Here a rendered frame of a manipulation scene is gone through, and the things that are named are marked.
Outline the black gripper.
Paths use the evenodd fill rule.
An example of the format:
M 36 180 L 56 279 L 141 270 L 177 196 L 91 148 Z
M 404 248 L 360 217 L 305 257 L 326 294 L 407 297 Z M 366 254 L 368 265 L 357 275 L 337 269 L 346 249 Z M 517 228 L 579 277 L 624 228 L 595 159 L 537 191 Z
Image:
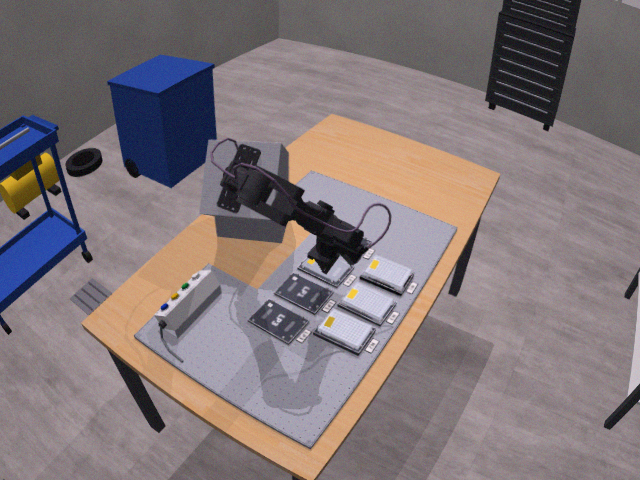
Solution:
M 321 241 L 324 242 L 331 242 L 334 241 L 334 239 L 331 240 L 324 240 L 319 238 L 318 236 L 316 236 L 316 245 L 307 253 L 307 257 L 311 260 L 315 260 L 316 263 L 319 265 L 322 273 L 327 274 L 329 272 L 329 270 L 332 268 L 332 266 L 334 265 L 334 263 L 337 261 L 337 259 L 339 258 L 340 254 L 337 253 L 332 260 L 323 257 L 320 255 L 320 250 L 321 250 Z M 320 262 L 319 262 L 320 261 Z M 323 268 L 324 267 L 324 268 Z

